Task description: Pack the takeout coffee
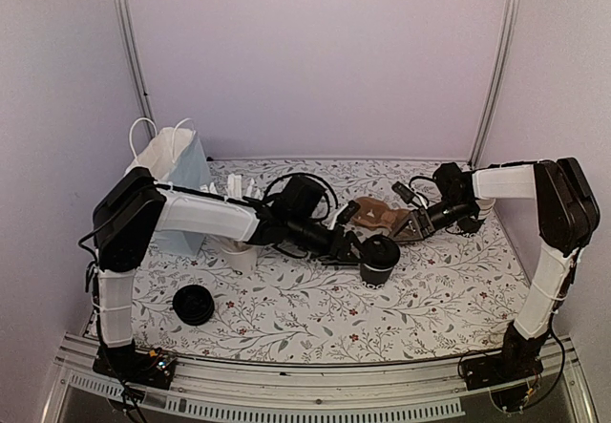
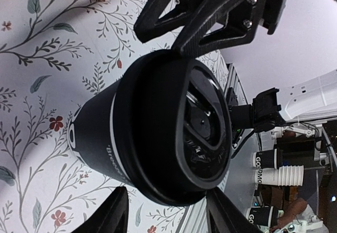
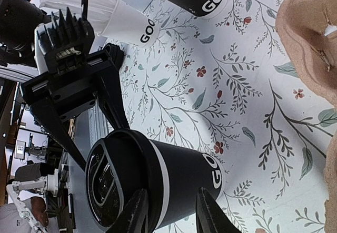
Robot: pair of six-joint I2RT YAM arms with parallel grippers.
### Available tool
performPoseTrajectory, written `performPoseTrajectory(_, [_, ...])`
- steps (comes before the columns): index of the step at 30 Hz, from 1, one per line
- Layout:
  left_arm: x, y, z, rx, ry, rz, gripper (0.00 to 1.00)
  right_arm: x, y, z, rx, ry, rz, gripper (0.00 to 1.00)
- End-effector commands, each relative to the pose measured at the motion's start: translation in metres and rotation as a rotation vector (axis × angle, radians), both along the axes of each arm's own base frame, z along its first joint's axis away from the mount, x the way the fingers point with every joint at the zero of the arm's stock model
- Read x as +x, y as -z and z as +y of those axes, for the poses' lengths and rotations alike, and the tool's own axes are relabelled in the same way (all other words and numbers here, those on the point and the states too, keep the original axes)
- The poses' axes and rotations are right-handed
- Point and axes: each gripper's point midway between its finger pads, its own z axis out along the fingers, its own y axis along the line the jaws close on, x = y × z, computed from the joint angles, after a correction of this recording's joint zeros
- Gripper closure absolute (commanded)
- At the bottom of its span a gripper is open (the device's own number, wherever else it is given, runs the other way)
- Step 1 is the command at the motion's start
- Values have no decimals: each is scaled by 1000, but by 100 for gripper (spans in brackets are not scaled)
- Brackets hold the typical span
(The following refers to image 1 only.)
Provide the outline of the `single black cup lid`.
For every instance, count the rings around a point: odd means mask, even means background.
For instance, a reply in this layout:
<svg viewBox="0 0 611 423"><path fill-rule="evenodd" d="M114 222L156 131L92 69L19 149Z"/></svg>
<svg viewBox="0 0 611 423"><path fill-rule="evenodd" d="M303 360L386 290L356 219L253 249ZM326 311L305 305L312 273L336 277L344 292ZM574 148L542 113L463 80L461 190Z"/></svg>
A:
<svg viewBox="0 0 611 423"><path fill-rule="evenodd" d="M376 271L392 269L400 260L398 244L387 236L377 234L366 238L361 244L361 264Z"/></svg>

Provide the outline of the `single black paper cup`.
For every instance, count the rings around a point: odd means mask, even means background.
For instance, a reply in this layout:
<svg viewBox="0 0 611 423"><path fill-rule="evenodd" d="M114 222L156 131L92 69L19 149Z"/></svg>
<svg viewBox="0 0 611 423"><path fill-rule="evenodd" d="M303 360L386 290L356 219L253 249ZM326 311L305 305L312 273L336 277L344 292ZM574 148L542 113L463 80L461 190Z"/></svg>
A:
<svg viewBox="0 0 611 423"><path fill-rule="evenodd" d="M371 267L367 264L361 264L359 274L361 283L368 289L380 289L388 281L393 266L387 268Z"/></svg>

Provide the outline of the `stack of paper cups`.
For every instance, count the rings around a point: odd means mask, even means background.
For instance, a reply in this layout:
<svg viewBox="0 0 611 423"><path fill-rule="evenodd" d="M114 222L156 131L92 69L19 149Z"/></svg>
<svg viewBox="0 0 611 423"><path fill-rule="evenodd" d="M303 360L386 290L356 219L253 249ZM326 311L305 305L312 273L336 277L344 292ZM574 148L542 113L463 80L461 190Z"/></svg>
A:
<svg viewBox="0 0 611 423"><path fill-rule="evenodd" d="M464 234L475 234L479 231L485 220L492 213L495 205L495 200L479 199L476 200L478 211L468 217L461 219L457 225Z"/></svg>

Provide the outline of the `stack of black lids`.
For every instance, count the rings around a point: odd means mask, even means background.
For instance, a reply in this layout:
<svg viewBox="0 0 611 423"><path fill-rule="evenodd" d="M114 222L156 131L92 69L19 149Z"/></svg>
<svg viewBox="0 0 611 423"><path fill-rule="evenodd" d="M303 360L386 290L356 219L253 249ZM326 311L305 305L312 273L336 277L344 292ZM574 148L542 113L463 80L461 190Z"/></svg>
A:
<svg viewBox="0 0 611 423"><path fill-rule="evenodd" d="M210 291L204 286L189 285L176 292L172 308L184 324L198 327L212 318L215 303Z"/></svg>

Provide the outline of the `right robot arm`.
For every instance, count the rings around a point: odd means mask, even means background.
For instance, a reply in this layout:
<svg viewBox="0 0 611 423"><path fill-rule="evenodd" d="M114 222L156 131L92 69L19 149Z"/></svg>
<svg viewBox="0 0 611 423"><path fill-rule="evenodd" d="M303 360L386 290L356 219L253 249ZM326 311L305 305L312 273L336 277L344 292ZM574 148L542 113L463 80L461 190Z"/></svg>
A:
<svg viewBox="0 0 611 423"><path fill-rule="evenodd" d="M561 307L582 249L600 223L594 194L574 158L520 161L463 171L454 162L441 164L432 181L439 202L417 206L390 229L404 243L426 240L451 225L468 230L483 222L498 199L528 199L537 204L541 248L529 293L504 334L494 373L513 381L530 373L551 334L554 313Z"/></svg>

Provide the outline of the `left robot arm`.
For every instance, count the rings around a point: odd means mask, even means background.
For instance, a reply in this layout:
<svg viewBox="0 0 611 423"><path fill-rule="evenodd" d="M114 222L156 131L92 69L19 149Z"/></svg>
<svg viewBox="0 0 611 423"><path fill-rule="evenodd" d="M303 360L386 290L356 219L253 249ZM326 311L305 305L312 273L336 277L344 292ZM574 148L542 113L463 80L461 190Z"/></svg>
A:
<svg viewBox="0 0 611 423"><path fill-rule="evenodd" d="M292 243L329 265L365 261L364 245L344 225L356 211L350 202L339 208L331 226L314 217L320 201L328 207L339 200L321 177L297 172L281 176L280 192L266 188L259 199L234 199L220 194L163 183L146 168L125 175L95 208L93 229L78 245L92 246L98 338L106 347L106 365L122 379L142 369L139 354L130 348L135 272L153 235L163 231L190 232L252 246Z"/></svg>

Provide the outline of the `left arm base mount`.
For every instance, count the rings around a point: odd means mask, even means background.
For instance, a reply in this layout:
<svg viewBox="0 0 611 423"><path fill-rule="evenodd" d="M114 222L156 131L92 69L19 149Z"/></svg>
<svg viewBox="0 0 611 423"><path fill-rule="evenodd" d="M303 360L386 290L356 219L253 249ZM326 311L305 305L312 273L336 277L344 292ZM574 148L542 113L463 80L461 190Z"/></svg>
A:
<svg viewBox="0 0 611 423"><path fill-rule="evenodd" d="M93 371L129 384L169 390L176 361L174 354L161 348L139 352L134 345L120 348L100 346Z"/></svg>

